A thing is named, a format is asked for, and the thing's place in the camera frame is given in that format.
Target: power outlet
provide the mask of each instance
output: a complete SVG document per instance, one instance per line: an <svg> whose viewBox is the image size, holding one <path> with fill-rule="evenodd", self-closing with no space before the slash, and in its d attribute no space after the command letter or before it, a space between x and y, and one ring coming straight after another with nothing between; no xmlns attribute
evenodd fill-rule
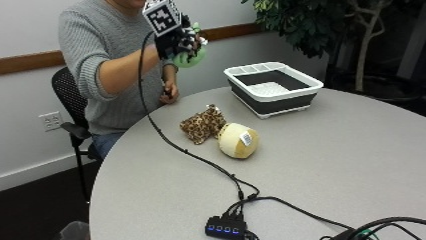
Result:
<svg viewBox="0 0 426 240"><path fill-rule="evenodd" d="M52 112L44 115L40 115L39 118L41 119L44 131L51 131L61 127L63 117L60 112Z"/></svg>

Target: white wall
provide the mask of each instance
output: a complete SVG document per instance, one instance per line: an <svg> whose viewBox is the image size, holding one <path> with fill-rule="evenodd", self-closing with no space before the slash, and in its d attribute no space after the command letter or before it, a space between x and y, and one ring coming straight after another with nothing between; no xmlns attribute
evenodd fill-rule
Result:
<svg viewBox="0 0 426 240"><path fill-rule="evenodd" d="M0 58L57 50L57 15L77 0L39 0L25 4L0 1ZM256 16L250 4L241 5L240 1L204 1L202 8L192 0L176 0L176 4L204 28L253 22ZM322 79L326 58L308 60L293 52L284 38L270 33L257 34L209 43L206 59L178 72L181 95L226 86L222 72L228 67L278 60ZM65 131L44 132L37 118L60 111L64 120L71 120L51 88L52 75L60 68L0 76L0 190L75 167Z"/></svg>

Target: black cable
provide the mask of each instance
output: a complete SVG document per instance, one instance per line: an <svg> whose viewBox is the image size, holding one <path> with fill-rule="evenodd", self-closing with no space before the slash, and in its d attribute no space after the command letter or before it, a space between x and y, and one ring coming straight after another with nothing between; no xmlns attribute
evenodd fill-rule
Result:
<svg viewBox="0 0 426 240"><path fill-rule="evenodd" d="M250 232L249 230L246 230L245 232L248 233L246 238L249 240L260 240L258 236L253 232Z"/></svg>
<svg viewBox="0 0 426 240"><path fill-rule="evenodd" d="M354 237L362 233L365 230L378 226L378 225L382 225L382 224L386 224L386 223L394 223L394 222L411 222L411 223L418 223L418 224L423 224L426 225L426 220L423 219L419 219L419 218L411 218L411 217L390 217L390 218L383 218L383 219L379 219L374 222L370 222L367 224L365 224L363 226L361 226L358 229L355 229L355 231L349 235L347 237L347 240L351 240L354 239Z"/></svg>
<svg viewBox="0 0 426 240"><path fill-rule="evenodd" d="M397 223L386 223L386 224L382 224L381 226L378 226L371 232L369 232L367 234L365 234L362 236L362 238L359 240L366 240L369 239L369 237L377 233L379 230L382 230L383 228L389 227L389 226L393 226L393 227L397 227L399 228L402 231L405 231L415 240L422 240L413 232L410 232L405 227L402 227L399 224Z"/></svg>
<svg viewBox="0 0 426 240"><path fill-rule="evenodd" d="M249 184L248 182L240 180L234 174L230 174L221 166L218 166L217 164L214 164L213 162L205 160L204 158L198 157L197 155L192 154L188 149L182 149L180 146L177 146L168 138L166 136L164 135L161 129L158 128L157 124L154 123L152 117L150 117L150 114L149 114L149 110L148 110L148 107L146 107L146 103L145 103L145 99L144 99L144 91L142 91L142 62L144 62L144 50L145 50L145 45L146 45L146 42L148 42L148 39L150 37L150 35L153 34L153 32L149 32L145 36L145 39L144 39L144 43L142 43L142 47L141 47L141 55L140 55L140 62L138 62L138 91L140 91L140 97L141 97L141 101L142 101L142 105L144 105L144 108L146 110L146 116L148 116L148 119L149 119L149 122L153 126L153 128L156 129L158 135L161 136L162 140L174 148L177 149L178 151L181 151L182 153L185 153L186 155L189 155L190 157L196 158L197 160L202 161L204 163L206 163L208 165L210 165L212 167L214 167L218 171L221 171L229 178L230 180L236 183L236 186L238 188L238 198L240 200L244 199L244 192L242 192L242 189L241 189L241 186L240 186L240 183L248 185L249 187L252 187L254 190L256 190L256 196L260 194L260 190L257 187L254 187L254 185Z"/></svg>
<svg viewBox="0 0 426 240"><path fill-rule="evenodd" d="M349 227L347 225L342 224L342 223L338 223L338 222L334 222L326 218L322 218L317 215L314 215L313 213L305 211L304 209L296 207L293 204L290 204L289 202L284 201L282 199L277 198L277 197L256 197L256 198L252 198L252 199L245 199L242 201L238 201L236 202L226 210L226 212L229 212L234 207L238 207L240 205L244 205L245 203L248 202L253 202L253 201L261 201L261 200L274 200L282 204L285 204L286 206L289 206L290 208L293 208L294 210L297 210L298 212L304 213L305 215L308 215L309 217L312 217L313 219L316 220L320 220L322 222L326 222L326 223L330 223L333 225L337 225L342 228L346 228L346 229L353 229L351 227Z"/></svg>

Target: plant stem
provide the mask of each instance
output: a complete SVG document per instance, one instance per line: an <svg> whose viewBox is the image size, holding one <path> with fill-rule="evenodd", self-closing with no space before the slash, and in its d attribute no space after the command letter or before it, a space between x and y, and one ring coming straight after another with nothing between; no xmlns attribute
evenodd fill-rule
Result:
<svg viewBox="0 0 426 240"><path fill-rule="evenodd" d="M377 21L379 19L381 11L386 7L386 0L381 0L377 3L375 9L374 9L374 14L365 25L365 34L362 38L362 43L361 43L361 50L359 50L359 56L358 56L358 66L357 66L357 78L355 78L355 90L358 92L363 92L363 69L365 69L365 59L367 55L367 50L369 50L369 44L371 38L375 36L373 35L373 30L374 26L377 24Z"/></svg>

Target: white table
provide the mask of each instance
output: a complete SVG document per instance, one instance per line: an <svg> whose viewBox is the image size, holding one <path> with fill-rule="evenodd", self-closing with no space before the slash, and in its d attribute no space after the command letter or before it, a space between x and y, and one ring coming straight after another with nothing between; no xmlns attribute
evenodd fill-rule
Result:
<svg viewBox="0 0 426 240"><path fill-rule="evenodd" d="M228 122L258 131L260 147L244 161L220 151L213 137L194 145L178 128L212 103ZM426 218L426 118L401 108L322 89L308 110L261 120L230 88L220 88L182 98L152 117L177 145L254 184L260 196L280 197L355 228L385 217ZM174 150L145 118L118 140L100 168L92 239L212 239L204 233L208 218L236 201L234 183ZM249 203L245 221L261 240L317 240L343 231L273 201ZM426 226L403 226L426 237ZM379 236L411 239L391 228Z"/></svg>

